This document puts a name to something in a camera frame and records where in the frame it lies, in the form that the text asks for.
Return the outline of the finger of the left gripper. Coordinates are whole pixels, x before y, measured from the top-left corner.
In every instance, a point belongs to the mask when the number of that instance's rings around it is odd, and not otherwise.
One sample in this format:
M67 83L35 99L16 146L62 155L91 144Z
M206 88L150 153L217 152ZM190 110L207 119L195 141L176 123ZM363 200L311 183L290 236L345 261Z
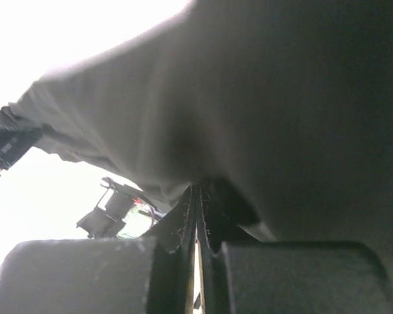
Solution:
M0 172L9 170L42 136L39 128L0 129Z

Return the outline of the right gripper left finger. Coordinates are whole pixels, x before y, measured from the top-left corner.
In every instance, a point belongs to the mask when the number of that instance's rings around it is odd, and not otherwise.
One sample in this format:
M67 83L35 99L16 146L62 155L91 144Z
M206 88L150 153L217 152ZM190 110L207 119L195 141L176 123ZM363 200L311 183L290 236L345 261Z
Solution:
M135 239L18 244L0 269L0 314L192 313L196 192Z

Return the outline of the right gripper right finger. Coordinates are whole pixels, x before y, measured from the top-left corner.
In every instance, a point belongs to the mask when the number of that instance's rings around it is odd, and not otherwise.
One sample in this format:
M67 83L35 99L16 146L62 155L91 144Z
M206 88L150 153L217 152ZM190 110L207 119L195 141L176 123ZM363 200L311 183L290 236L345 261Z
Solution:
M204 313L393 313L380 259L351 241L262 243L198 188Z

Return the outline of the black t shirt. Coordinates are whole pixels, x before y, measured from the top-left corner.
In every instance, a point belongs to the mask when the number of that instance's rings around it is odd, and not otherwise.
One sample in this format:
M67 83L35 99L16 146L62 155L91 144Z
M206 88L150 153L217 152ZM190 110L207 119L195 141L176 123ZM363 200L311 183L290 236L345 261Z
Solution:
M195 1L34 82L0 128L171 202L223 181L269 239L393 262L393 1Z

